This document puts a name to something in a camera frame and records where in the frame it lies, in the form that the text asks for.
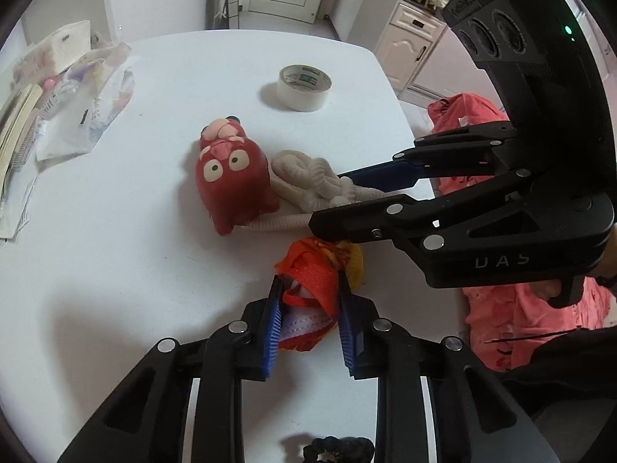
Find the person's right hand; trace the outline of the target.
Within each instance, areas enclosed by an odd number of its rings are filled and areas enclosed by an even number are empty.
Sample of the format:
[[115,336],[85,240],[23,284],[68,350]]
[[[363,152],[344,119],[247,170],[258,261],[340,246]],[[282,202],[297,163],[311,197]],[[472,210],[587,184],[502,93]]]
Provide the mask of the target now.
[[[616,295],[616,275],[617,275],[617,254],[616,245],[611,243],[604,249],[601,260],[590,276],[595,281]],[[530,282],[529,287],[532,293],[539,299],[549,301],[561,295],[561,282],[558,280],[547,280]]]

